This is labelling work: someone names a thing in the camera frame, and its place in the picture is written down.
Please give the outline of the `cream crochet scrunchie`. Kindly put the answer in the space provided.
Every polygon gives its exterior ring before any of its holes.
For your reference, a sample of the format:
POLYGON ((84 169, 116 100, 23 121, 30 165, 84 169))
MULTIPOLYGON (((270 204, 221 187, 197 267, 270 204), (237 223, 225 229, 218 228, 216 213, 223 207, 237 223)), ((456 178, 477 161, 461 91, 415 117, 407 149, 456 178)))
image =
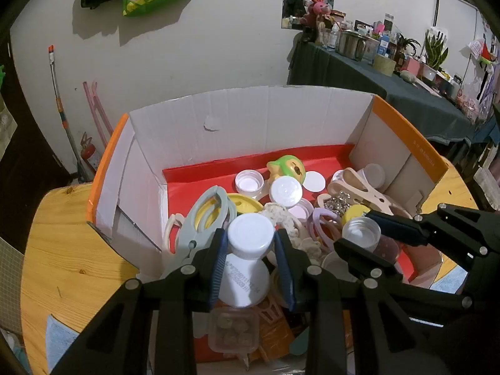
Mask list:
POLYGON ((292 246, 305 252, 313 265, 321 263, 322 250, 319 241, 313 239, 299 219, 286 208, 275 202, 268 202, 259 214, 267 217, 275 227, 283 228, 287 232, 292 246))

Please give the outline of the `white bottle cap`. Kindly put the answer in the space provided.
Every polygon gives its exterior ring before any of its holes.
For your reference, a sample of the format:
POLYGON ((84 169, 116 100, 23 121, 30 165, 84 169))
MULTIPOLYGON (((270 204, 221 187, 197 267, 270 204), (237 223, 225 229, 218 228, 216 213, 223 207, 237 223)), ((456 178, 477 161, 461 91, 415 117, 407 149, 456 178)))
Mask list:
POLYGON ((380 189, 386 181, 386 172, 381 165, 369 163, 363 168, 363 176, 375 189, 380 189))
POLYGON ((275 226, 265 216, 245 213, 236 217, 227 230, 232 252, 241 259, 262 258, 271 245, 275 226))
POLYGON ((369 217, 355 217, 343 226, 342 237, 368 252, 373 252, 379 245, 381 228, 369 217))
POLYGON ((269 197, 284 208, 293 208, 303 197, 303 187, 295 178, 281 176, 271 184, 269 197))

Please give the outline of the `green bear figurine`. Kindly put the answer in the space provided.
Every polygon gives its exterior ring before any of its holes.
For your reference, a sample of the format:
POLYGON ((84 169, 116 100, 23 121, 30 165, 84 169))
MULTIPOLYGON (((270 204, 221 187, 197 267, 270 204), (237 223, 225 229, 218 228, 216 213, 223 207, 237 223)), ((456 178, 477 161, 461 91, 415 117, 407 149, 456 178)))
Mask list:
POLYGON ((303 162, 293 155, 284 155, 275 161, 268 162, 267 169, 269 170, 270 184, 282 176, 289 176, 302 185, 306 178, 303 162))

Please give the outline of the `large white printed lid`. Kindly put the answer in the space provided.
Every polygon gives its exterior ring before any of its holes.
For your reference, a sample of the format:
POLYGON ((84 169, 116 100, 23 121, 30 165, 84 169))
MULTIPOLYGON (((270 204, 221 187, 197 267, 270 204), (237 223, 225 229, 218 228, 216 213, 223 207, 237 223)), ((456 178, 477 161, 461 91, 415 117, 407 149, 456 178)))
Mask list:
POLYGON ((262 260, 227 255, 219 289, 223 303, 234 308, 256 306, 268 295, 269 287, 269 271, 262 260))

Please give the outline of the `yellow round lid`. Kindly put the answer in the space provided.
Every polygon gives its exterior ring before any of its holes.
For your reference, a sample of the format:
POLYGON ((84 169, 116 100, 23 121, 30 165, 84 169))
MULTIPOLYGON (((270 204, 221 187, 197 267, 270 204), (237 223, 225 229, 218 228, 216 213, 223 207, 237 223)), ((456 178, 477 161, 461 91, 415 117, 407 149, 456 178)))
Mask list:
POLYGON ((362 204, 351 205, 342 215, 342 225, 345 225, 353 218, 365 216, 370 212, 370 208, 362 204))

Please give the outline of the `beige large clothes peg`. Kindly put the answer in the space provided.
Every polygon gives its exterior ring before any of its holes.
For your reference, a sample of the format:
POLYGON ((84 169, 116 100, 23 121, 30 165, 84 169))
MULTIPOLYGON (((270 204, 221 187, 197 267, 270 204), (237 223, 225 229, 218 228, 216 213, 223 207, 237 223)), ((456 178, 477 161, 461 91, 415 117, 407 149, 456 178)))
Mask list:
POLYGON ((332 197, 340 192, 348 194, 351 204, 362 204, 381 213, 411 218, 411 215, 403 207, 377 191, 350 167, 343 169, 339 179, 331 180, 327 191, 332 197))

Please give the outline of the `clear box googly eyes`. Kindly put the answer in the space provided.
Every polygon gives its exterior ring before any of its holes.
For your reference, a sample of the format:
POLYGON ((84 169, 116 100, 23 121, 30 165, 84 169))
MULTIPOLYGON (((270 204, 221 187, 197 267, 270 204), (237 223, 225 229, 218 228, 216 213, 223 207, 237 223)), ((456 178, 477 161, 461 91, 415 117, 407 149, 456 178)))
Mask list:
POLYGON ((208 346, 232 355, 253 353, 259 345, 259 318, 252 309, 218 307, 209 317, 208 346))

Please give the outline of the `blue fluffy towel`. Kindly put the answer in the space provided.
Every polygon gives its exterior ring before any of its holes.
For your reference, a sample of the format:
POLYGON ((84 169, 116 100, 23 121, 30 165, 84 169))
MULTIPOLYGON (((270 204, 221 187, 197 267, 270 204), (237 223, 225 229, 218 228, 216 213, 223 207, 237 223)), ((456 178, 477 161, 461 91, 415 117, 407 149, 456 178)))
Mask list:
MULTIPOLYGON (((455 294, 463 286, 467 272, 460 266, 454 267, 444 277, 431 285, 431 289, 443 293, 455 294)), ((45 334, 47 368, 52 373, 64 353, 80 334, 58 321, 53 315, 47 317, 45 334)))

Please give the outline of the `dark green clothed table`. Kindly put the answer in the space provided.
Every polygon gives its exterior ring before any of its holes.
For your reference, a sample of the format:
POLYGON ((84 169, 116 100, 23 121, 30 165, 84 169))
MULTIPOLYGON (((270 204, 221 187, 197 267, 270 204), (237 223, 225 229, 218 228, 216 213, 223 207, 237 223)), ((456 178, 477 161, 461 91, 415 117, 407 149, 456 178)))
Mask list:
POLYGON ((429 141, 471 142, 475 133, 474 125, 446 99, 433 96, 397 75, 383 75, 368 63, 310 42, 295 46, 288 83, 375 94, 398 110, 429 141))

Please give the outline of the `orange cardboard box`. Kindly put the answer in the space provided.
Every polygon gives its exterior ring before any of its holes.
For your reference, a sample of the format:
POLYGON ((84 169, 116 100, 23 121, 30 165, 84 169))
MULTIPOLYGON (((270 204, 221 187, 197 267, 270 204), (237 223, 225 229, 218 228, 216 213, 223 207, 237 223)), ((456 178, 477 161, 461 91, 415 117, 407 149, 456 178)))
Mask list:
POLYGON ((269 200, 269 162, 302 161, 303 217, 342 170, 381 180, 365 198, 397 214, 417 214, 448 170, 404 116, 367 92, 324 86, 256 86, 204 92, 125 114, 102 156, 87 221, 145 279, 166 266, 170 216, 187 215, 212 186, 237 193, 239 211, 269 200))

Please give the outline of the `grey large clothes peg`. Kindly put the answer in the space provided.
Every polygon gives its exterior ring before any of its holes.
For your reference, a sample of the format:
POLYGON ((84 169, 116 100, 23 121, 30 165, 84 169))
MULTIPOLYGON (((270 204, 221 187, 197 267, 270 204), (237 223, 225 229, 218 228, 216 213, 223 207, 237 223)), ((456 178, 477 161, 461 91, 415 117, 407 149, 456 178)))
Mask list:
POLYGON ((227 228, 237 216, 237 207, 225 189, 212 186, 195 202, 186 217, 172 214, 163 235, 161 278, 191 264, 196 252, 209 248, 217 228, 227 228))

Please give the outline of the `tape roll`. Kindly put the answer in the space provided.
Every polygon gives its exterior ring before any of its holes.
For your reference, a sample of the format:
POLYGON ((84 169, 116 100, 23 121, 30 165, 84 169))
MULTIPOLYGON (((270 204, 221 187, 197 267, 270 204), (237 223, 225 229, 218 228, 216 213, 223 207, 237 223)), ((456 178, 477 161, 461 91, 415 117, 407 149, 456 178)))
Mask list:
POLYGON ((396 67, 396 62, 384 55, 375 55, 374 61, 372 63, 373 68, 380 72, 382 75, 391 77, 396 67))

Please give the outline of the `potted snake plant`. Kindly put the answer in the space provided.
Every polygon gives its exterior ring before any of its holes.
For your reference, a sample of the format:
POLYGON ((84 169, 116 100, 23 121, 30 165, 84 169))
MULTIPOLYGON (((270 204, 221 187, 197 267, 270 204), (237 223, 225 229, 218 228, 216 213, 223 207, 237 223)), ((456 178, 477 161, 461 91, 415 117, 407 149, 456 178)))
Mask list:
POLYGON ((437 74, 444 61, 448 58, 448 37, 442 31, 428 29, 425 32, 426 64, 437 74))

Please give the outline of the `steel pot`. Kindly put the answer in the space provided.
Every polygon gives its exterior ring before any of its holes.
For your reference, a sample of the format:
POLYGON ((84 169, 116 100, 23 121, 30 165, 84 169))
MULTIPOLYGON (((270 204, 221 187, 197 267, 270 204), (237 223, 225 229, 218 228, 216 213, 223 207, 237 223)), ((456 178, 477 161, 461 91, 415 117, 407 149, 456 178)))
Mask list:
POLYGON ((336 50, 339 55, 361 61, 366 49, 367 37, 356 31, 344 30, 337 39, 336 50))

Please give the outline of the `pink plush toy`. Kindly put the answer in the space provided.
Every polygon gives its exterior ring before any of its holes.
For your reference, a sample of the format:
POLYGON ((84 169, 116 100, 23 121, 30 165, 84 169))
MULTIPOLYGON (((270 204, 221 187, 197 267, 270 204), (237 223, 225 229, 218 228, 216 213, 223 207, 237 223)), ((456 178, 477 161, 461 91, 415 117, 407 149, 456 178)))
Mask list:
POLYGON ((307 14, 301 18, 301 23, 310 28, 316 28, 319 22, 330 19, 331 9, 326 0, 311 0, 307 14))

